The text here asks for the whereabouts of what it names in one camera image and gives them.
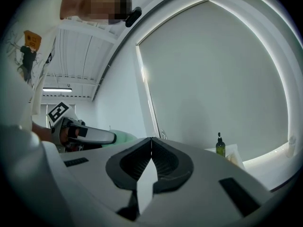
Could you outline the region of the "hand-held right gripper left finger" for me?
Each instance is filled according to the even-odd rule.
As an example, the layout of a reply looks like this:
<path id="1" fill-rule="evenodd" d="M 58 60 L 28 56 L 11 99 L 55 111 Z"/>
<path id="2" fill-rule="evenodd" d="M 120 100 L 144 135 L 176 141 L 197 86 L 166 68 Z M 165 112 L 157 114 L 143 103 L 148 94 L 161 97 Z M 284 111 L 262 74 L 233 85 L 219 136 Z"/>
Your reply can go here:
<path id="1" fill-rule="evenodd" d="M 76 227 L 144 227 L 117 214 L 128 206 L 132 192 L 118 188 L 106 171 L 107 161 L 143 139 L 106 148 L 58 153 L 54 144 L 42 143 L 48 165 Z"/>

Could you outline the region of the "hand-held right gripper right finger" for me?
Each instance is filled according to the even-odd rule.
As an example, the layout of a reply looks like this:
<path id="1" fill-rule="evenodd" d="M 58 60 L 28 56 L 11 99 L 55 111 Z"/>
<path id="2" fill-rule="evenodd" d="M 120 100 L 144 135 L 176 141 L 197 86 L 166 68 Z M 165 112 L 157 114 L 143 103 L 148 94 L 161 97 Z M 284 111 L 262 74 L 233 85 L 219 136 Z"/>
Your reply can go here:
<path id="1" fill-rule="evenodd" d="M 238 166 L 213 152 L 187 146 L 171 140 L 159 139 L 186 153 L 194 170 L 178 190 L 154 195 L 139 217 L 145 227 L 254 227 L 260 224 L 280 203 L 257 179 Z M 243 216 L 220 184 L 232 178 L 229 190 L 235 194 L 239 185 L 257 203 L 258 208 Z"/>

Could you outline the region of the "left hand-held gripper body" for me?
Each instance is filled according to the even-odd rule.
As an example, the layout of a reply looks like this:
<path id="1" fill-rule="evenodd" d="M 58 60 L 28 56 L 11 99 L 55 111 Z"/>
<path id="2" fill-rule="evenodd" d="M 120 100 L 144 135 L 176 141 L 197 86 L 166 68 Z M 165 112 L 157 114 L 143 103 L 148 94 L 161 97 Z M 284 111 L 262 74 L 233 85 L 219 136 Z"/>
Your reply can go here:
<path id="1" fill-rule="evenodd" d="M 59 135 L 61 128 L 69 127 L 69 131 L 71 131 L 70 138 L 77 138 L 77 128 L 80 125 L 86 125 L 83 120 L 78 119 L 75 111 L 69 104 L 60 102 L 47 114 L 47 118 L 50 124 L 52 142 L 60 153 L 81 151 L 83 149 L 83 144 L 71 142 L 69 139 L 65 146 L 60 143 Z"/>

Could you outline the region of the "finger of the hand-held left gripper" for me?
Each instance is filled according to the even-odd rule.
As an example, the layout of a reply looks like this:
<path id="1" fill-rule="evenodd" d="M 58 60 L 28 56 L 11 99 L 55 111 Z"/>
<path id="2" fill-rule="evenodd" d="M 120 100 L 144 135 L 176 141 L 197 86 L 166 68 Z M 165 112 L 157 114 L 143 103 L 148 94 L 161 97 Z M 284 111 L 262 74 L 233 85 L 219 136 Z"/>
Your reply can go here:
<path id="1" fill-rule="evenodd" d="M 82 126 L 81 141 L 88 144 L 112 144 L 116 141 L 116 134 L 106 130 Z"/>

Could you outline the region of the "person's left hand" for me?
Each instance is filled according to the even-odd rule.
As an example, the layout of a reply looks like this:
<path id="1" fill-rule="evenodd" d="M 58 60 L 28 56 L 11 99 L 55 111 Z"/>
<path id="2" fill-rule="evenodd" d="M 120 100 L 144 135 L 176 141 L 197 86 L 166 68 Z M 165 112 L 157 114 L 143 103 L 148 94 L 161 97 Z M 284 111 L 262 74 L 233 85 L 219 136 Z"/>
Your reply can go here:
<path id="1" fill-rule="evenodd" d="M 60 129 L 60 143 L 65 146 L 68 143 L 68 132 L 69 132 L 69 127 L 63 127 Z"/>

